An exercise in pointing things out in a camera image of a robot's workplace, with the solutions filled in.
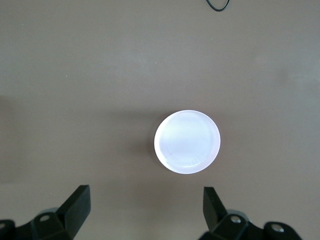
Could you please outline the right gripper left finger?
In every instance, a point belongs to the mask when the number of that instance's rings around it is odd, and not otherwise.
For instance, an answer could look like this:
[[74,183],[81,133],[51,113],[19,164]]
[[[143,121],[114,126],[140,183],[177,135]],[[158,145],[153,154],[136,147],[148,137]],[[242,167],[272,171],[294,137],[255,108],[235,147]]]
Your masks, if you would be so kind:
[[60,206],[39,213],[16,226],[11,219],[0,221],[2,240],[73,240],[91,211],[89,185],[80,185]]

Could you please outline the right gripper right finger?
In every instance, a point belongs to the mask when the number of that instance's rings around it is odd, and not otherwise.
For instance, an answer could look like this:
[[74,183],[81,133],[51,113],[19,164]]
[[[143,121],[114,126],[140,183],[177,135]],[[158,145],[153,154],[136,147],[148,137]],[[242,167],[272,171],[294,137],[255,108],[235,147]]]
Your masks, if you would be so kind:
[[213,187],[203,189],[203,215],[208,231],[204,240],[300,240],[300,235],[283,222],[269,221],[255,226],[247,215],[227,210]]

